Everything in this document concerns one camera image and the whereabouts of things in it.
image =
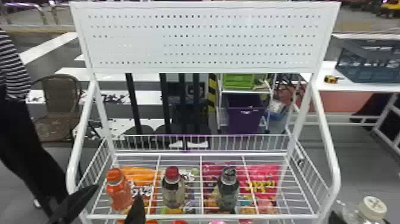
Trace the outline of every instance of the pegboard panel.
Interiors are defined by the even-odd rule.
[[[130,72],[313,72],[337,2],[72,2],[87,66]]]

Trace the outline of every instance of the purple bin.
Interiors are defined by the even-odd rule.
[[[258,94],[228,95],[229,134],[256,134],[263,114]]]

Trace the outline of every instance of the red bottle cap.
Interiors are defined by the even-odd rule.
[[[122,172],[118,168],[112,168],[105,174],[108,181],[119,181],[122,178]]]
[[[168,181],[174,182],[179,178],[179,169],[176,166],[169,166],[165,170],[165,178]]]

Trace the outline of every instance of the chip bag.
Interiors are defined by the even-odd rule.
[[[279,181],[279,165],[252,165],[247,166],[254,196],[259,199],[274,201]],[[236,167],[239,180],[240,193],[251,194],[250,183],[247,180],[246,169],[243,166]]]
[[[123,166],[121,170],[126,179],[129,181],[130,189],[132,191],[132,197],[135,198],[137,194],[140,194],[140,196],[142,196],[145,207],[148,207],[156,171],[144,167],[135,166]],[[157,206],[157,187],[160,185],[160,179],[161,175],[158,172],[155,180],[150,214],[155,214],[155,207]]]
[[[222,170],[226,166],[235,166],[234,163],[215,164],[203,163],[203,187],[204,187],[204,206],[216,207],[215,194],[218,194],[217,179],[220,177]],[[245,206],[246,209],[240,209],[240,214],[255,214],[254,204],[252,201],[250,183],[247,179],[247,172],[249,174],[252,190],[257,200],[257,205],[265,207],[259,210],[262,214],[275,214],[270,204],[274,204],[277,184],[279,181],[279,165],[250,165],[246,168],[244,166],[236,166],[237,179],[239,181],[240,194],[243,198],[241,203],[246,203],[240,206]],[[206,209],[206,213],[219,213],[219,209]]]

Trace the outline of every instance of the tape measure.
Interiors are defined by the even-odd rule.
[[[335,76],[325,76],[324,81],[326,83],[337,83],[339,79],[343,79],[342,77],[335,77]]]

